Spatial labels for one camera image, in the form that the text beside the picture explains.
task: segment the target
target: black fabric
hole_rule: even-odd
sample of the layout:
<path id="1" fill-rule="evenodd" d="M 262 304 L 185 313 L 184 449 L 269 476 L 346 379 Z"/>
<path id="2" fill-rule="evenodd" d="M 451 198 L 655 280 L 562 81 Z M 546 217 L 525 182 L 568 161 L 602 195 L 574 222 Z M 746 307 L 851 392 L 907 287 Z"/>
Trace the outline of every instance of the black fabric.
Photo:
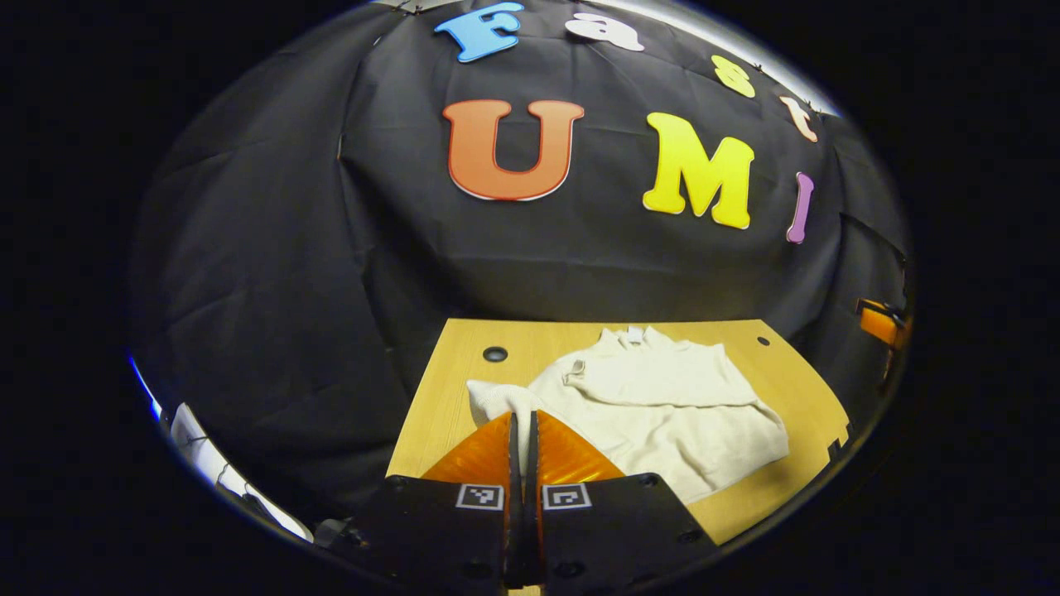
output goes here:
<path id="1" fill-rule="evenodd" d="M 795 95 L 767 74 L 604 6 L 593 12 L 636 29 L 643 52 L 567 34 L 585 6 L 525 0 L 515 48 L 458 63 L 434 28 L 493 3 L 354 10 L 181 136 L 146 195 L 131 270 L 134 354 L 163 407 L 188 402 L 303 520 L 344 516 L 382 479 L 448 317 L 761 318 L 855 417 L 871 411 L 863 380 L 882 374 L 885 349 L 853 301 L 901 297 L 893 253 L 908 240 L 864 140 L 811 111 L 819 142 L 807 141 L 777 100 Z M 756 97 L 720 83 L 712 54 L 741 65 Z M 585 108 L 559 190 L 509 204 L 453 183 L 442 110 L 476 99 L 512 104 L 496 151 L 516 171 L 537 159 L 529 103 Z M 755 150 L 748 229 L 642 206 L 653 111 L 688 120 L 709 155 L 724 137 Z M 797 172 L 816 182 L 801 245 L 784 239 Z"/>

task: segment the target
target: letter u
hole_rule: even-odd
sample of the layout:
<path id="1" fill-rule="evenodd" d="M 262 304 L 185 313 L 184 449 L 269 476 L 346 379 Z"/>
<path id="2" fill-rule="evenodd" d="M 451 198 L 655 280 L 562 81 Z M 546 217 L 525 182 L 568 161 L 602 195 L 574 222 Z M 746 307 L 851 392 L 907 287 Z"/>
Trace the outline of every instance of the letter u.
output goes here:
<path id="1" fill-rule="evenodd" d="M 497 127 L 512 111 L 508 102 L 471 100 L 442 115 L 452 123 L 449 176 L 461 190 L 487 200 L 533 200 L 560 188 L 570 171 L 575 120 L 585 116 L 577 104 L 533 102 L 527 111 L 541 120 L 537 164 L 526 172 L 497 165 Z"/>

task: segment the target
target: orange object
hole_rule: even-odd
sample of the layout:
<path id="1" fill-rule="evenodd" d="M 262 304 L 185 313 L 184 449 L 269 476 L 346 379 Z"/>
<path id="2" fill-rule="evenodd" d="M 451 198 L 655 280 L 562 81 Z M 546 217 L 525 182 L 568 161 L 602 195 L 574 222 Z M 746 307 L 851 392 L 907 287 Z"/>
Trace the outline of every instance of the orange object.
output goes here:
<path id="1" fill-rule="evenodd" d="M 538 487 L 610 480 L 624 475 L 570 426 L 537 410 Z"/>
<path id="2" fill-rule="evenodd" d="M 511 104 L 499 100 L 459 102 L 442 111 L 453 123 L 449 176 L 464 192 L 488 200 L 532 200 L 567 179 L 573 122 L 585 116 L 582 106 L 559 101 L 530 104 L 527 111 L 541 119 L 541 145 L 537 164 L 526 172 L 497 165 L 497 128 L 511 111 Z"/>
<path id="3" fill-rule="evenodd" d="M 901 350 L 905 345 L 908 325 L 887 304 L 862 298 L 858 301 L 856 313 L 861 315 L 861 327 L 864 331 L 882 339 L 895 350 Z"/>
<path id="4" fill-rule="evenodd" d="M 508 444 L 511 413 L 498 416 L 475 431 L 423 474 L 425 480 L 469 485 L 509 484 Z M 508 489 L 505 489 L 507 503 Z"/>

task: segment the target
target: wooden board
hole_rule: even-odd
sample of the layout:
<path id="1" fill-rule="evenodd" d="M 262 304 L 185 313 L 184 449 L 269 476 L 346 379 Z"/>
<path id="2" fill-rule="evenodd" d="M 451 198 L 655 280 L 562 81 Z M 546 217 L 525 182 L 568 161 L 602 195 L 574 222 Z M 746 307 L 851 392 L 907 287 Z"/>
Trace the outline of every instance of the wooden board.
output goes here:
<path id="1" fill-rule="evenodd" d="M 593 346 L 604 329 L 654 327 L 671 339 L 711 346 L 743 372 L 755 392 L 788 428 L 790 455 L 688 506 L 718 544 L 776 511 L 828 463 L 828 445 L 847 437 L 846 411 L 824 380 L 761 320 L 710 322 L 530 322 L 449 319 L 409 407 L 387 474 L 419 477 L 475 431 L 469 379 L 527 386 L 561 356 Z M 768 341 L 763 345 L 759 337 Z M 508 350 L 492 363 L 490 347 Z M 538 594 L 536 588 L 511 594 Z"/>

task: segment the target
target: white cloth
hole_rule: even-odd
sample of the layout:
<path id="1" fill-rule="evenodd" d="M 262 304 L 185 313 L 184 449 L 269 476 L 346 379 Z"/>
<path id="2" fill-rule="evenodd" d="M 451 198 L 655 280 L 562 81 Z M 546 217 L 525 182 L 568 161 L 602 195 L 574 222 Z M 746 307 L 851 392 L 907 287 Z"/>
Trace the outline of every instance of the white cloth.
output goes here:
<path id="1" fill-rule="evenodd" d="M 723 346 L 639 331 L 603 330 L 596 345 L 555 361 L 529 387 L 469 381 L 475 423 L 515 413 L 525 474 L 529 413 L 544 409 L 622 473 L 659 474 L 686 504 L 788 455 L 783 422 Z"/>

